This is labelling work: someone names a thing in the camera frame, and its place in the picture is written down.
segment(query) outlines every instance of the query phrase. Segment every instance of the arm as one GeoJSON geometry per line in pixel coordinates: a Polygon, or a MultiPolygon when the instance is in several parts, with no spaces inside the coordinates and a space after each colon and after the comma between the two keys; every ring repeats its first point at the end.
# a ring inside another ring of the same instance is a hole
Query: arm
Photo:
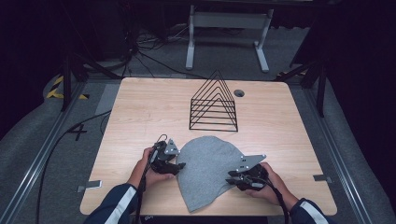
{"type": "MultiPolygon", "coordinates": [[[[274,184],[275,188],[277,188],[282,194],[283,201],[285,202],[286,208],[288,209],[291,217],[291,222],[293,224],[335,223],[323,215],[315,203],[307,199],[297,199],[289,191],[283,180],[277,173],[273,171],[268,163],[263,162],[261,165],[263,168],[265,168],[265,170],[267,170],[268,178],[274,184]]],[[[279,205],[279,201],[277,200],[275,193],[268,186],[264,187],[260,191],[247,189],[246,194],[255,198],[264,198],[269,203],[279,205]]]]}
{"type": "MultiPolygon", "coordinates": [[[[152,147],[145,149],[142,159],[137,162],[128,181],[114,187],[84,223],[130,223],[129,215],[137,207],[137,188],[152,150],[152,147]]],[[[156,182],[173,177],[171,174],[160,175],[149,169],[146,173],[146,188],[156,182]]]]}

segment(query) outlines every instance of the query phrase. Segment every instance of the yellow tape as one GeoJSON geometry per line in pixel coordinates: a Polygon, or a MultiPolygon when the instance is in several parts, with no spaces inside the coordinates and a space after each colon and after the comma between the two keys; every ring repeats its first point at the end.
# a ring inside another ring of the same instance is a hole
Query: yellow tape
{"type": "MultiPolygon", "coordinates": [[[[53,83],[49,93],[47,94],[47,98],[58,98],[58,99],[63,99],[64,95],[61,93],[56,93],[56,90],[58,89],[59,85],[61,82],[64,81],[64,76],[59,75],[58,78],[56,78],[55,82],[53,83]]],[[[80,100],[88,100],[90,98],[89,94],[81,94],[78,99],[80,100]]]]}

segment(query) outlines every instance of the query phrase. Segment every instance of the triangular wire frame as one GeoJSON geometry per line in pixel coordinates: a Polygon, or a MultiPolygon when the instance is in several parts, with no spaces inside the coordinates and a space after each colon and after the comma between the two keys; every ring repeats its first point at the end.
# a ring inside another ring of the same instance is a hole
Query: triangular wire frame
{"type": "Polygon", "coordinates": [[[190,130],[238,132],[235,101],[219,71],[191,98],[190,130]]]}

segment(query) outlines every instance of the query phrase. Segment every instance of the folded cloth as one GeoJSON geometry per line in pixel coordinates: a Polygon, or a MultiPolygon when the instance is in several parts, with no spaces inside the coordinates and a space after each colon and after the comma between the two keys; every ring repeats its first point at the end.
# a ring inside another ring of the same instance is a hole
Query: folded cloth
{"type": "Polygon", "coordinates": [[[177,175],[184,202],[193,212],[215,201],[232,185],[225,180],[243,156],[233,144],[215,136],[203,136],[188,142],[177,156],[186,166],[177,175]]]}

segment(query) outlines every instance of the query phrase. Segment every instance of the person's left hand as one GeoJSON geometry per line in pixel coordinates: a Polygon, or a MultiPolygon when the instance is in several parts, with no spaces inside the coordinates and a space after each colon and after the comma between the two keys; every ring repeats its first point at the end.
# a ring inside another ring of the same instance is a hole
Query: person's left hand
{"type": "MultiPolygon", "coordinates": [[[[137,162],[134,170],[131,173],[131,176],[128,179],[128,183],[132,184],[137,189],[139,188],[140,179],[142,178],[143,172],[146,168],[146,164],[148,163],[149,154],[153,150],[153,147],[148,147],[144,150],[142,159],[137,162]]],[[[151,168],[149,168],[148,172],[146,173],[146,189],[159,181],[163,181],[165,179],[172,179],[173,177],[175,176],[172,174],[161,175],[155,173],[151,170],[151,168]]]]}

